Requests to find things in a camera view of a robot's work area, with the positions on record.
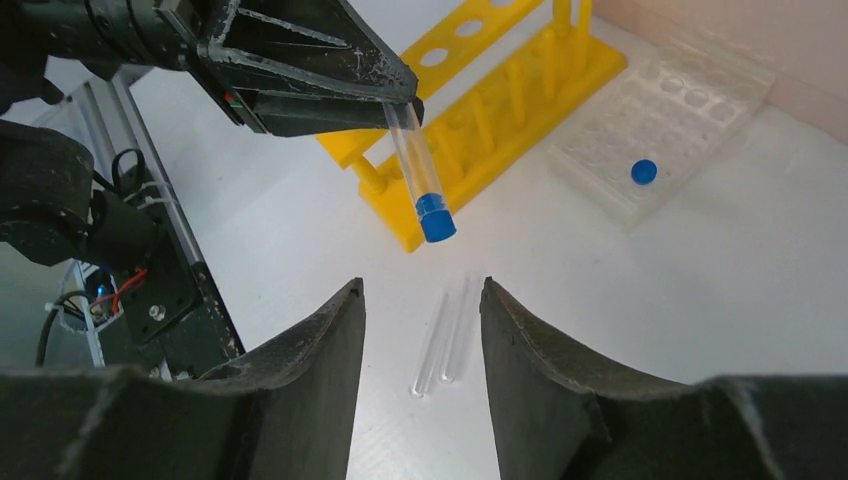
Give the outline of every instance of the clear test tube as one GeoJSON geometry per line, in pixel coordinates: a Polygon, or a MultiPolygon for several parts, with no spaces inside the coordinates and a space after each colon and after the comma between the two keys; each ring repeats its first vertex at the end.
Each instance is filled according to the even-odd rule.
{"type": "Polygon", "coordinates": [[[471,331],[475,319],[479,319],[480,294],[483,291],[483,275],[475,270],[466,274],[461,284],[452,287],[454,308],[450,311],[452,317],[448,324],[445,338],[444,353],[438,368],[439,381],[453,383],[459,377],[463,359],[471,348],[471,331]]]}
{"type": "Polygon", "coordinates": [[[449,318],[449,302],[449,293],[445,291],[439,297],[438,307],[430,320],[430,327],[427,329],[427,337],[421,349],[415,375],[412,377],[412,384],[409,386],[409,394],[412,395],[412,398],[424,398],[424,395],[430,392],[436,369],[439,368],[441,363],[440,357],[444,354],[445,335],[447,333],[445,322],[449,318]]]}
{"type": "Polygon", "coordinates": [[[384,103],[383,110],[424,238],[428,243],[450,238],[456,233],[456,226],[415,109],[411,103],[384,103]]]}

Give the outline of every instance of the white table surface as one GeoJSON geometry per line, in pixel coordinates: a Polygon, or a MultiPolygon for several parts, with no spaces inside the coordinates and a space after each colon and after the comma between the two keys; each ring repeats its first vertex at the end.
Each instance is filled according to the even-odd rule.
{"type": "MultiPolygon", "coordinates": [[[[457,0],[352,3],[402,51],[457,0]]],[[[603,22],[593,31],[633,63],[652,50],[603,22]]],[[[233,126],[186,74],[154,71],[133,92],[248,349],[365,279],[351,479],[497,478],[479,327],[459,381],[407,393],[445,278],[478,266],[557,328],[654,375],[848,370],[848,147],[774,108],[629,233],[547,175],[543,142],[456,215],[455,238],[407,255],[313,138],[233,126]]]]}

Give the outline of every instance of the screw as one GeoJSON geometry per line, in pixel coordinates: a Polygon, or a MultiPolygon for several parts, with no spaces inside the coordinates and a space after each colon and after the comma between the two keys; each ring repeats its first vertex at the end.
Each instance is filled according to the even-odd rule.
{"type": "Polygon", "coordinates": [[[147,314],[150,315],[150,318],[153,320],[161,322],[165,318],[165,307],[162,305],[153,305],[147,311],[147,314]]]}

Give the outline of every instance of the yellow test tube rack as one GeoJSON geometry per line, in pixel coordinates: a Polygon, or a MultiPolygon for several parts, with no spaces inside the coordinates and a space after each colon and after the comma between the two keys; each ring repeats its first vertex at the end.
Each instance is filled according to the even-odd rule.
{"type": "MultiPolygon", "coordinates": [[[[427,100],[527,16],[542,0],[466,0],[401,58],[427,100]],[[467,25],[479,26],[463,36],[467,25]],[[447,55],[433,65],[428,53],[447,55]]],[[[589,34],[592,1],[582,0],[577,25],[571,0],[554,0],[551,22],[457,99],[423,130],[452,213],[510,167],[627,67],[624,56],[589,34]]],[[[403,174],[393,155],[377,167],[365,152],[385,130],[318,135],[342,168],[353,168],[359,193],[407,252],[424,241],[403,174]]]]}

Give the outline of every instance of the blue test tube cap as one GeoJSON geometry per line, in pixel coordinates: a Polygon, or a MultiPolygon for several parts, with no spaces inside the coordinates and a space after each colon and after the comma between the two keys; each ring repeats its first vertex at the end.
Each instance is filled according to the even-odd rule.
{"type": "Polygon", "coordinates": [[[647,158],[639,160],[630,169],[630,178],[637,185],[648,185],[657,178],[657,164],[647,158]]]}
{"type": "Polygon", "coordinates": [[[422,195],[415,202],[415,210],[427,243],[447,240],[456,233],[456,225],[453,223],[450,210],[447,209],[442,196],[438,193],[422,195]]]}

